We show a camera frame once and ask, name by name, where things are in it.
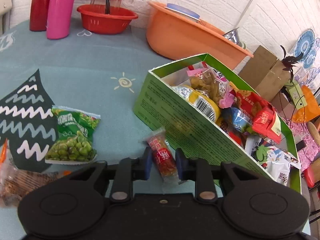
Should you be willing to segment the orange plastic basin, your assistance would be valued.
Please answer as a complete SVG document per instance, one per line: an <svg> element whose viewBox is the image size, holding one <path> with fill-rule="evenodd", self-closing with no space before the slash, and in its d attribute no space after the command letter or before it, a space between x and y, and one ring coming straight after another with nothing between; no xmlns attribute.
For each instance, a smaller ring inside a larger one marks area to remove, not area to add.
<svg viewBox="0 0 320 240"><path fill-rule="evenodd" d="M181 16L160 2L148 2L151 15L146 30L150 47L163 57L179 60L208 53L233 70L253 54L223 37L223 31Z"/></svg>

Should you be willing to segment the dark red thermos jug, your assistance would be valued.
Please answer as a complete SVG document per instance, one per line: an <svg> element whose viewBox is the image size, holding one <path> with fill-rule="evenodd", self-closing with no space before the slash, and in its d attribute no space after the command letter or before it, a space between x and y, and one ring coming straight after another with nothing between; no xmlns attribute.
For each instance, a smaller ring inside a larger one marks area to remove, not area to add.
<svg viewBox="0 0 320 240"><path fill-rule="evenodd" d="M30 24L31 31L46 31L50 0L31 0Z"/></svg>

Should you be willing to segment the dark purple plant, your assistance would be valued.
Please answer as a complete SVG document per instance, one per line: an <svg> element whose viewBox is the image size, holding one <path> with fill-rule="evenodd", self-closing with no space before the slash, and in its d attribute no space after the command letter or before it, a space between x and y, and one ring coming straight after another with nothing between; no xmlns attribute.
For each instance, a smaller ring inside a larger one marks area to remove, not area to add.
<svg viewBox="0 0 320 240"><path fill-rule="evenodd" d="M298 61L303 58L304 53L301 52L298 56L287 56L285 48L282 45L280 45L280 47L284 53L284 57L281 60L282 64L284 65L283 70L290 73L290 82L292 82L294 78L293 67L295 67L295 64L297 64Z"/></svg>

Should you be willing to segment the clear brown pastry pack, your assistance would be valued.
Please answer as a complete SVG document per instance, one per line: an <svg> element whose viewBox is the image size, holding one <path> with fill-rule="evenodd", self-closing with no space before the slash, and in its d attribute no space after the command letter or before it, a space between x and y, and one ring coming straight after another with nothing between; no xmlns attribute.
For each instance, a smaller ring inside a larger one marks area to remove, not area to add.
<svg viewBox="0 0 320 240"><path fill-rule="evenodd" d="M1 146L1 207L18 206L30 192L57 179L71 174L71 171L38 173L16 167L7 140Z"/></svg>

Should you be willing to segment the red checkered noodle snack bag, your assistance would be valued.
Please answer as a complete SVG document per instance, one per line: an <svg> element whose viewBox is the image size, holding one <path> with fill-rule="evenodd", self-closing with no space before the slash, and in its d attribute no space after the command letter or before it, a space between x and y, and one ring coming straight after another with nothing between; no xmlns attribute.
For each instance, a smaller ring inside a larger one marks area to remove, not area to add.
<svg viewBox="0 0 320 240"><path fill-rule="evenodd" d="M256 114L252 129L277 144L281 141L281 122L272 106L264 107Z"/></svg>

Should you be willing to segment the red plastic basket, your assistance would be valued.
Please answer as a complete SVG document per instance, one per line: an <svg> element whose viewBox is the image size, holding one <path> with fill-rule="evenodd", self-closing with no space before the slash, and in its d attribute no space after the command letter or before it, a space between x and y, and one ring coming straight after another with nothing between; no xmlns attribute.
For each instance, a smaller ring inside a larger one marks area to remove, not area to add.
<svg viewBox="0 0 320 240"><path fill-rule="evenodd" d="M105 14L104 5L84 4L77 8L81 14L82 26L96 34L121 34L138 15L128 9L111 9L116 14Z"/></svg>

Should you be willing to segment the green cardboard box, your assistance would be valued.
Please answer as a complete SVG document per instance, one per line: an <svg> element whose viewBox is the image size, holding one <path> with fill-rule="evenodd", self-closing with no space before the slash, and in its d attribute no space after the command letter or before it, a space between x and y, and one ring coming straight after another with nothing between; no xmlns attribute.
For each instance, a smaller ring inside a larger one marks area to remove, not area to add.
<svg viewBox="0 0 320 240"><path fill-rule="evenodd" d="M221 114L216 122L212 122L172 89L179 85L191 87L187 71L198 68L214 68L224 75L235 91L234 105L219 108ZM279 144L253 131L254 117L237 106L236 92L239 90L256 93L249 84L212 55L199 54L149 70L133 111L151 129L164 128L169 144L175 149L181 148L189 157L200 157L214 165L231 161L274 180L245 152L246 139L250 135L257 135L277 148L290 152L299 160L293 134L279 115ZM301 190L300 170L291 168L287 186L295 191Z"/></svg>

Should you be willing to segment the pink dried fruit snack bag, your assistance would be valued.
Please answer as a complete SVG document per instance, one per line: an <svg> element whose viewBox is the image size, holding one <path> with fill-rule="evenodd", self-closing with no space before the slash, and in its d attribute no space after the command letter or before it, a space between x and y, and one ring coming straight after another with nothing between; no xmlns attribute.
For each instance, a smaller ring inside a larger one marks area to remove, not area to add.
<svg viewBox="0 0 320 240"><path fill-rule="evenodd" d="M235 91L224 75L214 68L188 70L191 87L214 101L221 109L232 107Z"/></svg>

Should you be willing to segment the teal printed tablecloth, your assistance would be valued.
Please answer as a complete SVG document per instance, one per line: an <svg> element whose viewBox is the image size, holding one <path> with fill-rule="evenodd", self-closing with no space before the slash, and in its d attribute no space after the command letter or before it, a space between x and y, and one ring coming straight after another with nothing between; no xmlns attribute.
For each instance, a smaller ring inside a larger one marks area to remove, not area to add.
<svg viewBox="0 0 320 240"><path fill-rule="evenodd" d="M51 41L28 22L1 36L1 140L17 167L56 166L44 154L58 136L52 105L100 115L97 162L1 209L1 239L309 239L309 205L300 191L231 161L212 167L217 201L199 203L195 182L163 181L152 158L148 180L133 182L133 200L110 200L110 165L136 159L153 131L133 109L148 71L169 62L144 32L91 34L79 22Z"/></svg>

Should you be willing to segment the red potato chips bag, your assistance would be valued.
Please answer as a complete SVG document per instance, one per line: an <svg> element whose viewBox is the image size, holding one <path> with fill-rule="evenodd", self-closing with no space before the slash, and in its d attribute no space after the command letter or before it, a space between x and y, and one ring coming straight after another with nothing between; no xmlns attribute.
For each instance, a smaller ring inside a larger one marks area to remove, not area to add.
<svg viewBox="0 0 320 240"><path fill-rule="evenodd" d="M268 106L266 100L249 90L237 91L236 102L238 108L251 117L255 117L262 109Z"/></svg>

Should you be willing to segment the green peas snack bag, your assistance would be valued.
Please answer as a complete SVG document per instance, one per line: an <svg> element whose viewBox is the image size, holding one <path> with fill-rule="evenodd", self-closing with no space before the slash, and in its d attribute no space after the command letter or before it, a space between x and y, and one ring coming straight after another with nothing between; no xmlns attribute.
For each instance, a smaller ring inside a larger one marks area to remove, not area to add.
<svg viewBox="0 0 320 240"><path fill-rule="evenodd" d="M45 163L91 163L97 156L93 147L93 133L100 123L100 115L65 106L53 106L51 111L57 120L58 138L48 150Z"/></svg>

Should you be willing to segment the steel bowl in basin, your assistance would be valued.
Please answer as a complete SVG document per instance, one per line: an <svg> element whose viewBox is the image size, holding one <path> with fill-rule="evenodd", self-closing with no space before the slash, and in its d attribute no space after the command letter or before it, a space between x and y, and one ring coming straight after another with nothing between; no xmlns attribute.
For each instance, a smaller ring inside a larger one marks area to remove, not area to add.
<svg viewBox="0 0 320 240"><path fill-rule="evenodd" d="M239 33L238 33L238 27L235 28L235 29L230 30L227 33L224 33L223 37L225 37L229 41L233 42L234 44L240 46L242 49L246 49L245 43L240 41L240 37L239 37Z"/></svg>

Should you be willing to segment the blue round wall decoration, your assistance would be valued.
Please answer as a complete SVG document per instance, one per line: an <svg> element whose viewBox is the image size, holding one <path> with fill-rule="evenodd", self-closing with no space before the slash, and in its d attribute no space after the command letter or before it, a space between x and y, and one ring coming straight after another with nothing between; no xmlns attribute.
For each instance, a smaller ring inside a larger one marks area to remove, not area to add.
<svg viewBox="0 0 320 240"><path fill-rule="evenodd" d="M307 29L300 35L296 44L293 46L293 55L298 62L303 62L309 56L315 43L315 33L312 29Z"/></svg>

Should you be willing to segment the brown cardboard box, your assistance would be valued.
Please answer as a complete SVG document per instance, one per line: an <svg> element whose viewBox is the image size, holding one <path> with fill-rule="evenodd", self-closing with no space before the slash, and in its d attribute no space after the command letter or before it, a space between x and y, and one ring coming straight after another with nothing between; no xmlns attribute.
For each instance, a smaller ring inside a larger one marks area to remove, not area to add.
<svg viewBox="0 0 320 240"><path fill-rule="evenodd" d="M271 101L290 79L290 72L283 70L284 68L276 55L259 46L239 76L262 98Z"/></svg>

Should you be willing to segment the pink thermos bottle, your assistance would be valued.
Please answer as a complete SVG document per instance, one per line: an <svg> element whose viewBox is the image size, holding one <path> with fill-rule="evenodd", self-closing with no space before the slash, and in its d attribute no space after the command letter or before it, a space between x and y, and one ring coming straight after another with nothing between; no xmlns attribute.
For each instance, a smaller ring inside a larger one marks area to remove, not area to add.
<svg viewBox="0 0 320 240"><path fill-rule="evenodd" d="M69 35L74 0L50 0L46 35L59 40Z"/></svg>

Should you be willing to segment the stacked bowls with blue lid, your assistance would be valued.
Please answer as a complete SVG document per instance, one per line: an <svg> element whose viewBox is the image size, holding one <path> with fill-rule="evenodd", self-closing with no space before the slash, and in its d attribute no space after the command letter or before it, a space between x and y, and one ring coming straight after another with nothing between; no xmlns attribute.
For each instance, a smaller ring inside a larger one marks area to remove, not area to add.
<svg viewBox="0 0 320 240"><path fill-rule="evenodd" d="M185 17L188 17L188 18L192 18L194 20L199 20L200 19L200 15L185 8L185 7L182 7L180 5L176 5L176 4L172 4L172 3L167 3L167 5L165 6L166 9L168 10L171 10L175 13L178 13L180 15L183 15Z"/></svg>

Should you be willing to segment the small red sausage snack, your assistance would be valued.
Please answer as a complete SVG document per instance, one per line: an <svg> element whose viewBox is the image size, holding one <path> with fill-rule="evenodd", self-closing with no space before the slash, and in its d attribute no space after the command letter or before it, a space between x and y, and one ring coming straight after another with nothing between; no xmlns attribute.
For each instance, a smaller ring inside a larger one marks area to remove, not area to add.
<svg viewBox="0 0 320 240"><path fill-rule="evenodd" d="M178 171L165 137L165 129L159 128L153 131L146 138L146 143L152 149L153 161L163 181L166 183L178 182Z"/></svg>

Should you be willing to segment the yellow corn snack pack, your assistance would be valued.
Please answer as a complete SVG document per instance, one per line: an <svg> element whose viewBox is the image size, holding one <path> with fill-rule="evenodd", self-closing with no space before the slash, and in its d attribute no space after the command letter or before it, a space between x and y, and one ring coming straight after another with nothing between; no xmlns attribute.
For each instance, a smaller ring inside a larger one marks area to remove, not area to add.
<svg viewBox="0 0 320 240"><path fill-rule="evenodd" d="M212 122L216 122L220 117L221 111L217 104L195 89L186 85L173 86L172 89L180 94L191 105L196 107L202 114L204 114Z"/></svg>

